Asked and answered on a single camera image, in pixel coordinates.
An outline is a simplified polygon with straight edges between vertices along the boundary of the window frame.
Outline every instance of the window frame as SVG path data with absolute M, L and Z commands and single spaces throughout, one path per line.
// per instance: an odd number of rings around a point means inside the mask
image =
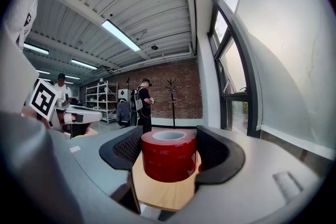
M 220 92 L 220 107 L 221 107 L 221 117 L 220 117 L 220 128 L 222 129 L 232 129 L 232 118 L 233 112 L 230 105 L 230 101 L 239 101 L 239 102 L 247 102 L 248 103 L 248 125 L 247 125 L 247 135 L 260 138 L 260 130 L 257 130 L 258 124 L 258 94 L 257 94 L 257 85 L 255 73 L 253 70 L 253 65 L 251 61 L 251 57 L 249 55 L 247 45 L 249 44 L 248 38 L 244 30 L 239 28 L 236 22 L 233 20 L 233 12 L 224 2 L 224 0 L 212 0 L 213 8 L 212 8 L 212 17 L 211 23 L 209 27 L 208 38 L 211 45 L 211 49 L 214 55 L 214 61 L 217 72 L 217 80 L 218 87 Z M 215 31 L 215 24 L 217 20 L 218 12 L 222 15 L 227 24 L 227 29 L 224 33 L 224 37 L 220 42 L 218 49 L 216 47 L 216 42 L 219 42 L 217 33 Z M 233 94 L 225 94 L 222 93 L 222 84 L 223 79 L 224 82 L 227 82 L 227 75 L 221 74 L 219 70 L 218 61 L 223 51 L 229 45 L 230 39 L 233 38 L 235 44 L 237 46 L 237 50 L 240 56 L 241 64 L 243 66 L 243 71 L 245 75 L 246 81 L 246 91 L 233 93 Z

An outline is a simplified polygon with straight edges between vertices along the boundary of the ceiling light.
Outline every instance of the ceiling light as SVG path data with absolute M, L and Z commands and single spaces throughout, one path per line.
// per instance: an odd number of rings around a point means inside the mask
M 83 62 L 80 62 L 80 61 L 71 60 L 71 62 L 72 62 L 72 63 L 75 63 L 75 64 L 77 64 L 77 65 L 83 66 L 83 67 L 91 68 L 91 69 L 93 69 L 93 70 L 96 70 L 96 69 L 97 69 L 97 67 L 88 65 L 88 64 L 83 63 Z
M 37 69 L 36 69 L 36 71 L 39 72 L 39 73 L 42 73 L 42 74 L 50 74 L 49 72 L 41 71 L 41 70 L 37 70 Z
M 106 20 L 101 26 L 104 27 L 108 32 L 113 34 L 121 42 L 129 46 L 132 50 L 140 50 L 137 44 L 135 44 L 128 36 L 126 36 L 117 26 L 115 26 L 109 20 Z
M 41 48 L 38 48 L 38 47 L 35 47 L 35 46 L 32 46 L 32 45 L 26 44 L 26 43 L 23 43 L 23 47 L 26 48 L 26 49 L 37 51 L 37 52 L 39 52 L 41 54 L 46 54 L 46 55 L 49 54 L 48 50 L 43 50 Z
M 67 76 L 67 75 L 65 75 L 65 77 L 68 78 L 68 79 L 80 79 L 80 78 L 76 78 L 76 77 L 72 77 L 72 76 Z

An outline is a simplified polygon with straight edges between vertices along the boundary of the tape roll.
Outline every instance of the tape roll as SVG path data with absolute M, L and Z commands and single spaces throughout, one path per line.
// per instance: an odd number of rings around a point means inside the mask
M 145 173 L 161 182 L 179 182 L 196 170 L 196 133 L 190 130 L 157 130 L 145 133 L 142 159 Z

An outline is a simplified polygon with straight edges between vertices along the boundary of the shelving unit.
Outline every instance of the shelving unit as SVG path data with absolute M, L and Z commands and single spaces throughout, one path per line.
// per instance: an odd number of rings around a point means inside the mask
M 87 109 L 101 111 L 103 113 L 102 120 L 111 121 L 117 120 L 116 117 L 116 103 L 118 101 L 118 84 L 106 81 L 104 84 L 97 84 L 97 86 L 86 87 L 86 107 Z

